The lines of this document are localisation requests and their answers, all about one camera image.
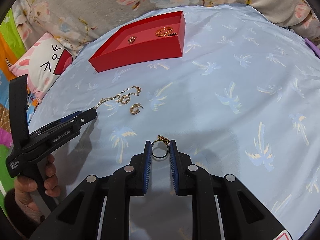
pink pillow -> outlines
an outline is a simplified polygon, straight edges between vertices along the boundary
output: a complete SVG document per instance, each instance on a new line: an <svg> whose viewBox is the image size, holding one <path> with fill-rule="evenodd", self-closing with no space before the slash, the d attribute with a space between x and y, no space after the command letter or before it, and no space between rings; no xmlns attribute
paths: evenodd
<svg viewBox="0 0 320 240"><path fill-rule="evenodd" d="M50 33L45 33L9 70L28 74L28 87L41 103L50 87L73 62L73 57Z"/></svg>

gold chain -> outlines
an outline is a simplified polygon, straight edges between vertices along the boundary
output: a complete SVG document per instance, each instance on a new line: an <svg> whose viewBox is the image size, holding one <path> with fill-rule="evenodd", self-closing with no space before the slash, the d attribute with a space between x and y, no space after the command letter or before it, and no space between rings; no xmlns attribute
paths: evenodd
<svg viewBox="0 0 320 240"><path fill-rule="evenodd" d="M120 96L121 96L122 93L130 90L131 88L135 88L135 89L137 90L137 92L136 92L136 93L128 93L127 95L123 95L123 96L120 98ZM111 101L111 100L114 100L114 99L116 99L116 98L118 98L118 100L117 100L116 102L119 103L122 98L128 98L130 95L136 95L136 96L138 96L138 95L140 94L140 92L141 92L141 88L140 88L140 87L137 87L137 86L129 87L129 88L123 90L122 92L120 92L119 94L117 94L117 95L114 96L114 97L111 97L111 98L102 98L102 99L99 101L99 103L98 103L96 106L93 107L93 109L97 109L97 108L98 108L101 104L103 104L104 102Z"/></svg>

green fabric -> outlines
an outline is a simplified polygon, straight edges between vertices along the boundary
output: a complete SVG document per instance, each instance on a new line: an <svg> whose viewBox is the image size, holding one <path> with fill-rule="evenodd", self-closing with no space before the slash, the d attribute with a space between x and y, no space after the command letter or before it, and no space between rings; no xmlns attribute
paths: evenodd
<svg viewBox="0 0 320 240"><path fill-rule="evenodd" d="M14 22L12 9L9 10L4 21L1 23L0 32L17 59L21 58L26 49Z"/></svg>
<svg viewBox="0 0 320 240"><path fill-rule="evenodd" d="M8 156L9 148L5 145L0 145L0 206L4 209L4 193L13 188L13 179L5 166L5 159Z"/></svg>

floral fabric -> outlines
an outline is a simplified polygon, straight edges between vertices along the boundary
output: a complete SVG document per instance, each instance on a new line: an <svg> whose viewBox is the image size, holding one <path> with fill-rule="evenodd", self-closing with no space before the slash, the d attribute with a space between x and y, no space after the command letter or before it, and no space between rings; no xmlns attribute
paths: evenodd
<svg viewBox="0 0 320 240"><path fill-rule="evenodd" d="M45 32L50 32L77 54L84 45L114 27L149 11L222 3L250 4L271 22L289 26L300 36L319 43L320 22L306 0L17 0L13 11L27 49Z"/></svg>

purple object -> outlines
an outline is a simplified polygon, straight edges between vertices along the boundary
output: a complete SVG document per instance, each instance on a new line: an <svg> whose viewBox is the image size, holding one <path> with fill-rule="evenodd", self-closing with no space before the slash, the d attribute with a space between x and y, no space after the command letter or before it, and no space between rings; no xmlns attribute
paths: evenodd
<svg viewBox="0 0 320 240"><path fill-rule="evenodd" d="M314 53L316 53L318 58L320 58L320 49L316 45L314 45L311 41L309 41L307 38L304 38L304 40L309 45L309 47L311 47L311 49L314 51Z"/></svg>

